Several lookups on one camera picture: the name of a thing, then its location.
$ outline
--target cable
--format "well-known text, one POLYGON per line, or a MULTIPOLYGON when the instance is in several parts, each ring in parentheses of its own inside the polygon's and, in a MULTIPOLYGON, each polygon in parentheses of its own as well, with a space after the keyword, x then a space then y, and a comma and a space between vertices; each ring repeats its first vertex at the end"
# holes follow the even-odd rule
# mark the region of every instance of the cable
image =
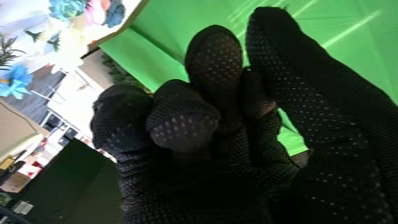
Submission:
POLYGON ((29 128, 33 129, 33 132, 38 133, 36 129, 33 128, 33 125, 28 122, 28 119, 12 111, 12 109, 3 105, 3 103, 0 102, 3 108, 8 110, 8 112, 26 121, 29 128))

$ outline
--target textured glove fabric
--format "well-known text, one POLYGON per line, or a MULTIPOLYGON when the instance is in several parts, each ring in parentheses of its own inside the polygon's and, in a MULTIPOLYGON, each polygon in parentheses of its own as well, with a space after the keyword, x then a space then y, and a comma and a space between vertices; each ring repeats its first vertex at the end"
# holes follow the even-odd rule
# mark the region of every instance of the textured glove fabric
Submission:
POLYGON ((237 110, 237 87, 241 75, 241 46, 230 31, 212 25, 193 36, 184 68, 189 83, 202 94, 203 100, 219 111, 219 134, 241 127, 237 110))
POLYGON ((147 132, 159 147, 173 150, 173 155, 209 156, 202 150, 218 128, 219 114, 187 83, 170 80, 154 94, 154 106, 145 121, 147 132))
POLYGON ((271 93, 264 88, 262 77, 246 68, 241 74, 239 101, 246 123, 250 161, 255 167, 278 166, 291 173, 298 167, 289 159, 285 148, 276 140, 280 116, 271 93))
POLYGON ((299 223, 398 222, 398 110, 282 9, 257 8, 246 53, 314 150, 292 195, 299 223))
POLYGON ((148 96, 125 86, 104 91, 93 105, 95 147, 116 158, 122 224, 273 223, 276 193, 266 192, 278 192, 291 173, 214 157, 179 163, 145 132, 150 105, 148 96))

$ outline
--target green backdrop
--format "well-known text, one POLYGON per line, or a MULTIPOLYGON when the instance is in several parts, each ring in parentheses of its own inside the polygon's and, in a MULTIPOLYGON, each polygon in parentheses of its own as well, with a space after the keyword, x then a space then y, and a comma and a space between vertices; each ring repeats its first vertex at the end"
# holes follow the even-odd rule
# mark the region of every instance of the green backdrop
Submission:
MULTIPOLYGON (((287 7, 328 53, 398 102, 395 0, 148 0, 129 29, 100 45, 148 89, 168 79, 186 80, 184 50, 205 26, 225 26, 243 43, 248 15, 259 6, 287 7)), ((285 116, 278 137, 289 154, 305 150, 285 116)))

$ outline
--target light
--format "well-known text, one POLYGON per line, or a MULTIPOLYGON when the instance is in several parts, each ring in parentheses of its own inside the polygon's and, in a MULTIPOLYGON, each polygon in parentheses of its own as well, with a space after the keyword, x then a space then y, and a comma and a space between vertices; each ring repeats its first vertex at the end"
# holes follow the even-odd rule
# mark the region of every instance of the light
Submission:
POLYGON ((250 1, 251 1, 251 0, 246 0, 246 1, 241 3, 239 7, 234 9, 232 13, 230 13, 228 16, 227 16, 227 19, 228 19, 228 20, 232 19, 234 14, 239 12, 239 8, 246 5, 246 3, 248 3, 250 1))
MULTIPOLYGON (((267 2, 267 0, 262 0, 262 2, 253 6, 253 8, 259 7, 259 6, 262 6, 262 4, 264 4, 266 2, 267 2)), ((241 25, 241 23, 246 22, 246 19, 248 19, 246 17, 248 17, 248 16, 243 16, 241 19, 239 19, 239 21, 234 22, 232 29, 241 25)))
POLYGON ((317 0, 312 0, 298 9, 298 11, 292 14, 292 18, 303 13, 303 11, 308 9, 308 7, 312 6, 312 4, 317 2, 317 0))
POLYGON ((271 7, 276 7, 282 4, 283 0, 278 0, 278 2, 271 5, 271 7))
POLYGON ((243 12, 246 12, 246 9, 250 9, 251 5, 257 3, 260 6, 267 0, 264 0, 260 3, 259 1, 250 1, 250 3, 243 6, 241 10, 237 11, 237 14, 230 17, 228 21, 234 22, 234 20, 241 17, 243 12))
POLYGON ((241 36, 243 34, 244 34, 244 28, 243 28, 243 30, 239 31, 235 37, 239 38, 239 36, 241 36))
POLYGON ((331 37, 331 39, 321 44, 323 48, 328 48, 337 41, 351 34, 351 32, 362 27, 362 25, 379 16, 381 10, 376 10, 369 16, 353 24, 353 26, 331 37))

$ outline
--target blue object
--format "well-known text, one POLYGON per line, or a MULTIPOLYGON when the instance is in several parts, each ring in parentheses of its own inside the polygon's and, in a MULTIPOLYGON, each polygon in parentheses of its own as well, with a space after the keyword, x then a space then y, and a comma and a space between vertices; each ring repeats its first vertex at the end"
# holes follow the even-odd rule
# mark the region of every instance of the blue object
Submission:
POLYGON ((10 85, 0 83, 0 96, 6 97, 10 94, 13 95, 15 99, 22 99, 22 93, 29 94, 26 90, 26 86, 31 82, 33 76, 28 74, 28 69, 22 65, 17 65, 6 74, 6 80, 10 85))
POLYGON ((106 11, 106 20, 104 24, 108 25, 108 28, 116 26, 122 22, 124 19, 124 12, 125 12, 125 7, 120 3, 109 2, 109 7, 106 11))
POLYGON ((49 0, 49 16, 63 22, 84 12, 84 0, 49 0))

